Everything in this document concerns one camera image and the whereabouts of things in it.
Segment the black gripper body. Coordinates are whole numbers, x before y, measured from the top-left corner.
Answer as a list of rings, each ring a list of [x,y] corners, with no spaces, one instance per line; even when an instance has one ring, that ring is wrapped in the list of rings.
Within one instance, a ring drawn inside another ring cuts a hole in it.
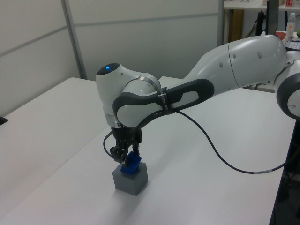
[[[116,143],[142,142],[142,130],[138,127],[111,127]]]

